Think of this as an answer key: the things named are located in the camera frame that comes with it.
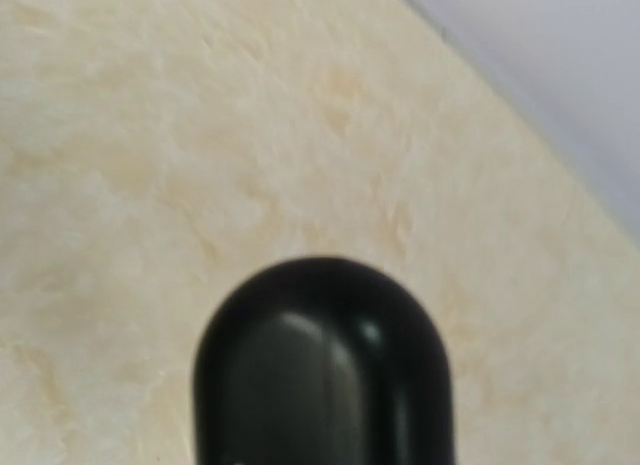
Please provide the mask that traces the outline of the black oval charging case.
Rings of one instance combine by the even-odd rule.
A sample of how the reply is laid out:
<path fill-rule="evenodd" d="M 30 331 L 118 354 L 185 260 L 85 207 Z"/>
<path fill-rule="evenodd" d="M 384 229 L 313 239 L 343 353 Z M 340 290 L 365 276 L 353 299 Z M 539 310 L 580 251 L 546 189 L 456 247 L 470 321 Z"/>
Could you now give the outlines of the black oval charging case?
<path fill-rule="evenodd" d="M 419 302 L 361 263 L 273 265 L 221 304 L 193 374 L 199 464 L 452 464 L 451 372 Z"/>

